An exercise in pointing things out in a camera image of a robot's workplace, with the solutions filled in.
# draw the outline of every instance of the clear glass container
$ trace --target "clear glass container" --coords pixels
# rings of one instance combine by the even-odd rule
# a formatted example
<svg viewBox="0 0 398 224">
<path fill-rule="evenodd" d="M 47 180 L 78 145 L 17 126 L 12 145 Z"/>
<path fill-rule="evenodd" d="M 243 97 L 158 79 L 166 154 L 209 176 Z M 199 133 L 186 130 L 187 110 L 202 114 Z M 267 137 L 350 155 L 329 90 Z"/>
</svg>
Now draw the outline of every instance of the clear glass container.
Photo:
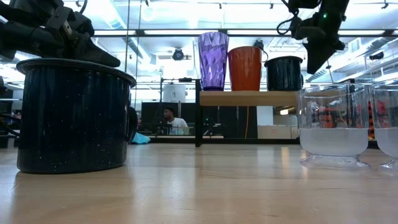
<svg viewBox="0 0 398 224">
<path fill-rule="evenodd" d="M 368 147 L 368 91 L 364 85 L 336 84 L 299 91 L 300 143 L 310 155 L 305 167 L 369 167 L 356 157 Z"/>
<path fill-rule="evenodd" d="M 398 171 L 398 79 L 373 84 L 370 92 L 377 145 L 394 158 L 379 168 Z"/>
</svg>

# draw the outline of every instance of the purple plastic cup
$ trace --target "purple plastic cup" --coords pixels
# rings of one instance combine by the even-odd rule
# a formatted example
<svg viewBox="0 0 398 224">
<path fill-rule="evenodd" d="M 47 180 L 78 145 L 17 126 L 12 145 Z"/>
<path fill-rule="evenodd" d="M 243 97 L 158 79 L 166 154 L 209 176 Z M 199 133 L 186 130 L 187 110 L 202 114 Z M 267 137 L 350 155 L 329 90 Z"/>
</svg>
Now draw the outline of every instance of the purple plastic cup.
<svg viewBox="0 0 398 224">
<path fill-rule="evenodd" d="M 229 37 L 208 32 L 198 38 L 201 86 L 205 91 L 224 91 Z"/>
</svg>

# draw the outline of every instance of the white shirt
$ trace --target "white shirt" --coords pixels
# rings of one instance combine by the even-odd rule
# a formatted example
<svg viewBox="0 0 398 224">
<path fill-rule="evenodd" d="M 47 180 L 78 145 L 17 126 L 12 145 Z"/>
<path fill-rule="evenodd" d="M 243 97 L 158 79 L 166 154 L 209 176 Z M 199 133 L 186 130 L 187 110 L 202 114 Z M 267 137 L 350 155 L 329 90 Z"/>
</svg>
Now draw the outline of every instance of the white shirt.
<svg viewBox="0 0 398 224">
<path fill-rule="evenodd" d="M 172 128 L 170 128 L 170 135 L 184 135 L 184 129 L 188 127 L 187 123 L 182 118 L 174 118 L 172 122 L 167 122 L 167 124 L 171 124 Z"/>
</svg>

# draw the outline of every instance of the black pot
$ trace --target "black pot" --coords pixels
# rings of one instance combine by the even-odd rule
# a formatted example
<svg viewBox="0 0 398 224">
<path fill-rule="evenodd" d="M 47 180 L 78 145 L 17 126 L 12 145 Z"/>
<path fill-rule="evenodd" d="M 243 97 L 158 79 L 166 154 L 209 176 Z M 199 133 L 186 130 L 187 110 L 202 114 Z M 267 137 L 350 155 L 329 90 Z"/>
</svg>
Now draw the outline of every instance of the black pot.
<svg viewBox="0 0 398 224">
<path fill-rule="evenodd" d="M 303 88 L 301 75 L 303 59 L 294 56 L 278 57 L 268 60 L 267 88 L 268 91 L 298 91 Z"/>
<path fill-rule="evenodd" d="M 25 74 L 17 166 L 40 174 L 121 166 L 137 129 L 130 105 L 135 79 L 91 62 L 38 58 L 17 64 Z"/>
</svg>

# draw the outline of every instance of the black robotic arm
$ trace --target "black robotic arm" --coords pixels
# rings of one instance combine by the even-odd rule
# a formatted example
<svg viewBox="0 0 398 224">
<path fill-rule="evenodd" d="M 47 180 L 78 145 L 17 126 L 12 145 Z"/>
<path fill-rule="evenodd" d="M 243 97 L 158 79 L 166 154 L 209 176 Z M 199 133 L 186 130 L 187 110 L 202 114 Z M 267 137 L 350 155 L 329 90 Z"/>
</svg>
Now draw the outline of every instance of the black robotic arm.
<svg viewBox="0 0 398 224">
<path fill-rule="evenodd" d="M 344 43 L 339 40 L 338 30 L 345 21 L 345 11 L 349 0 L 289 0 L 282 2 L 287 6 L 293 18 L 285 22 L 291 22 L 289 31 L 292 38 L 302 40 L 307 38 L 304 44 L 308 52 L 307 72 L 314 74 L 337 50 L 344 50 Z M 315 9 L 319 6 L 319 12 L 306 20 L 301 20 L 299 8 Z"/>
<path fill-rule="evenodd" d="M 62 0 L 0 1 L 0 54 L 13 59 L 17 50 L 38 55 L 83 60 L 110 67 L 120 61 L 97 47 L 91 21 L 63 6 Z"/>
</svg>

